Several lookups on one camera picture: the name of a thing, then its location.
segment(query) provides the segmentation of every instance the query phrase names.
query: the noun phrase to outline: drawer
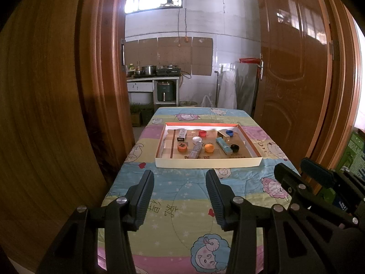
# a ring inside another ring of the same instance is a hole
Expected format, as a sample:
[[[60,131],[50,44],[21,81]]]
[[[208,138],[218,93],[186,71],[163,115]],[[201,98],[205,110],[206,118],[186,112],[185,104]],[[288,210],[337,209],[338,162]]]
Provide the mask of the drawer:
[[[127,82],[129,92],[153,92],[153,82]]]

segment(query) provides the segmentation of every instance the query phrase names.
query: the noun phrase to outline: red heart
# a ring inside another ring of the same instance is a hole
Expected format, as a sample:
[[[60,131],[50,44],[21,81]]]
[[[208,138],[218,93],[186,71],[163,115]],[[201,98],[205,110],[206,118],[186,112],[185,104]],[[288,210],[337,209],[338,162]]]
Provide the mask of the red heart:
[[[211,217],[214,217],[215,214],[214,214],[214,211],[212,208],[209,209],[208,215],[210,215]]]

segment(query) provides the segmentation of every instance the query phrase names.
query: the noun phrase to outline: shelf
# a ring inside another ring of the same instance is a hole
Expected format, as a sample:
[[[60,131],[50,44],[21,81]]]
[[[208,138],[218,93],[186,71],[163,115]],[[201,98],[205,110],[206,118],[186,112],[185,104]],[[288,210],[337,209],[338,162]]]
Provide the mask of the shelf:
[[[157,101],[155,102],[155,104],[175,104],[176,105],[176,101]]]

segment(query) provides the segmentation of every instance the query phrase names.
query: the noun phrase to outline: door panel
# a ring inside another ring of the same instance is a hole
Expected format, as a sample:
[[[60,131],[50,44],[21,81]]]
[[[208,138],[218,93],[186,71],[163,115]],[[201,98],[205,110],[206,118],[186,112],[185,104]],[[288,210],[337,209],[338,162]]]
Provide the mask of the door panel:
[[[263,78],[255,121],[294,166],[310,155],[328,102],[331,57],[320,0],[258,0]]]

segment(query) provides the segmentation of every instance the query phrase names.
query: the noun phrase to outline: potted plant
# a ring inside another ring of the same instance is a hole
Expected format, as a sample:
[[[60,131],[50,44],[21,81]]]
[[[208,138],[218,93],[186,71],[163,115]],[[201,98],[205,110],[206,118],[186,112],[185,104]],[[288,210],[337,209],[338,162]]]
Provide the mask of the potted plant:
[[[140,127],[141,126],[141,107],[139,103],[131,103],[129,105],[130,112],[131,112],[131,121],[133,127]]]
[[[142,124],[147,125],[154,113],[155,109],[153,107],[153,103],[141,105]]]

